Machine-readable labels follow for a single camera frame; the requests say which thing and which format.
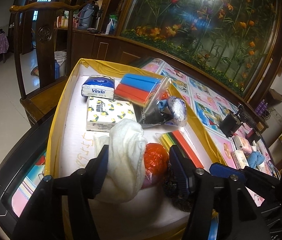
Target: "chair backrest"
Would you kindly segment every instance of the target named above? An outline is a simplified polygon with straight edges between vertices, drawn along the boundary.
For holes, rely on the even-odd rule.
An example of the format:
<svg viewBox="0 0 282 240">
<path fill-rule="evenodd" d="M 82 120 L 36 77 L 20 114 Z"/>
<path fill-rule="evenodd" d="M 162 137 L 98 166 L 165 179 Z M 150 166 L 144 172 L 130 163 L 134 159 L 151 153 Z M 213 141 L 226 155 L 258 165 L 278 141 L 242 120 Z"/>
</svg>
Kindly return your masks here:
<svg viewBox="0 0 282 240">
<path fill-rule="evenodd" d="M 69 11 L 68 36 L 67 36 L 67 59 L 66 75 L 69 75 L 71 67 L 71 47 L 72 47 L 72 28 L 73 28 L 73 11 L 80 8 L 80 5 L 70 6 L 62 2 L 34 2 L 25 6 L 13 5 L 10 8 L 11 13 L 15 13 L 14 21 L 14 61 L 16 65 L 18 85 L 22 99 L 26 99 L 25 87 L 23 83 L 20 47 L 19 47 L 19 30 L 20 30 L 20 13 L 26 11 L 38 11 L 36 21 L 36 53 L 39 70 L 40 89 L 55 82 L 55 63 L 54 63 L 54 22 L 56 20 L 57 10 Z"/>
</svg>

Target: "metal bolt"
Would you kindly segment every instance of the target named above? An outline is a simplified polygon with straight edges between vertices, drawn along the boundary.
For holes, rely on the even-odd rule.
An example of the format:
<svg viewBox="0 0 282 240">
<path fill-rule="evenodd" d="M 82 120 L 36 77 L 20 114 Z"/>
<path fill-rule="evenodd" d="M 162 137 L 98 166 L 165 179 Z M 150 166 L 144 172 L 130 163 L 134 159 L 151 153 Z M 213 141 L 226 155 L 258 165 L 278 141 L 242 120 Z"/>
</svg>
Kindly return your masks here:
<svg viewBox="0 0 282 240">
<path fill-rule="evenodd" d="M 235 174 L 230 175 L 230 178 L 231 178 L 232 180 L 234 180 L 234 181 L 239 180 L 239 177 L 238 177 L 237 175 L 235 175 Z"/>
<path fill-rule="evenodd" d="M 83 168 L 77 170 L 78 175 L 83 175 L 85 172 L 86 172 L 86 170 L 83 169 Z"/>
<path fill-rule="evenodd" d="M 44 176 L 44 177 L 43 177 L 43 180 L 44 180 L 44 181 L 49 181 L 50 179 L 52 179 L 52 176 L 51 176 L 51 175 L 47 175 L 47 176 Z"/>
<path fill-rule="evenodd" d="M 196 172 L 196 174 L 198 174 L 198 175 L 203 175 L 203 174 L 204 174 L 204 170 L 201 169 L 201 168 L 196 169 L 195 172 Z"/>
</svg>

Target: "tile floor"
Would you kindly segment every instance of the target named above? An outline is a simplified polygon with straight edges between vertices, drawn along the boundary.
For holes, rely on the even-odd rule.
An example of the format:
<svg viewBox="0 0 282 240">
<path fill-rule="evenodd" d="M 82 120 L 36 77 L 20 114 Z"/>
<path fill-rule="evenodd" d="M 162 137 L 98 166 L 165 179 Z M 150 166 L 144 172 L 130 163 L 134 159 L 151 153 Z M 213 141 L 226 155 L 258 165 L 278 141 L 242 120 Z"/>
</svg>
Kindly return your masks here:
<svg viewBox="0 0 282 240">
<path fill-rule="evenodd" d="M 26 93 L 39 87 L 39 78 L 30 75 L 36 65 L 36 50 L 21 55 Z M 19 100 L 20 91 L 14 57 L 13 54 L 10 54 L 5 63 L 0 62 L 0 163 L 17 141 L 30 129 L 25 110 Z M 2 239 L 8 239 L 1 228 L 0 236 Z"/>
</svg>

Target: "white bucket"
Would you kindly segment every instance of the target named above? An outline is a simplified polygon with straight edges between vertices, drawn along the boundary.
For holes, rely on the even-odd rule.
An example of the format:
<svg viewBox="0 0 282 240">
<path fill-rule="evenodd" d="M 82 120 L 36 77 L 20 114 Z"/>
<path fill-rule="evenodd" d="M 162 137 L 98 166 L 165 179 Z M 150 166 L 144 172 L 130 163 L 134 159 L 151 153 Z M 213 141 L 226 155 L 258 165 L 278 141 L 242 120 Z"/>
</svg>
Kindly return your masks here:
<svg viewBox="0 0 282 240">
<path fill-rule="evenodd" d="M 54 59 L 60 65 L 60 77 L 65 75 L 65 67 L 66 67 L 66 52 L 65 51 L 55 51 Z"/>
</svg>

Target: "blue and white tissue pack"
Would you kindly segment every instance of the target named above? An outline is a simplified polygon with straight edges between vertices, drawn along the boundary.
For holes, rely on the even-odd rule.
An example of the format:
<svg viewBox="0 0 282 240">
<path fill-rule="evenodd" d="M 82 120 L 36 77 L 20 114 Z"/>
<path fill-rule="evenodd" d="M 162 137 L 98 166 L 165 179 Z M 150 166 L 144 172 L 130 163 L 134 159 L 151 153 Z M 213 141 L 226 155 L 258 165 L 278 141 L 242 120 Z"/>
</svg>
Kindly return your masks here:
<svg viewBox="0 0 282 240">
<path fill-rule="evenodd" d="M 83 97 L 98 97 L 113 100 L 114 78 L 107 76 L 90 76 L 82 85 Z"/>
</svg>

